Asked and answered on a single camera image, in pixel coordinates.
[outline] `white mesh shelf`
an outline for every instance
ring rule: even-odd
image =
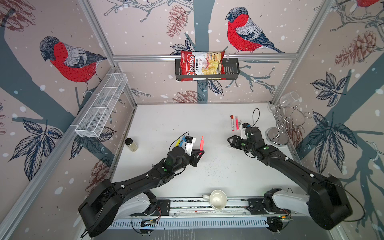
[[[100,136],[127,82],[125,74],[111,74],[75,130],[80,137]]]

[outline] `white table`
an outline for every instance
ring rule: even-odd
[[[252,111],[260,109],[258,126],[265,139],[265,131],[275,126],[267,104],[162,104],[139,105],[131,128],[126,136],[132,138],[139,149],[131,152],[124,145],[112,182],[133,178],[151,169],[152,164],[165,158],[170,144],[182,133],[190,131],[196,138],[195,149],[204,136],[205,154],[196,168],[186,170],[167,184],[153,189],[157,197],[201,197],[215,189],[223,190],[228,197],[263,196],[274,187],[295,193],[304,191],[279,171],[266,166],[244,152],[228,147],[227,138],[241,135],[232,132],[230,115],[252,124]],[[292,158],[288,147],[281,151]]]

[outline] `black basket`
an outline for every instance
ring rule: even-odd
[[[225,74],[209,74],[209,75],[181,75],[181,59],[175,59],[175,75],[176,80],[181,81],[184,78],[225,78],[225,80],[236,80],[240,73],[239,59],[238,58],[223,58],[222,65]]]

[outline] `bird head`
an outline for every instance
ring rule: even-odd
[[[229,11],[229,13],[227,14],[227,17],[225,19],[228,20],[229,22],[233,23],[238,16],[243,15],[243,14],[245,14],[245,15],[248,14],[248,11],[245,7],[235,7]]]
[[[45,37],[41,41],[41,43],[40,43],[40,51],[41,51],[41,56],[43,57],[44,61],[46,61],[48,59],[51,60],[51,61],[56,60],[53,48],[59,42],[60,41],[57,38],[53,37],[53,36]]]

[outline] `mug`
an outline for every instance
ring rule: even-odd
[[[227,195],[221,190],[214,190],[210,196],[203,195],[203,199],[207,200],[215,210],[222,210],[227,205]]]

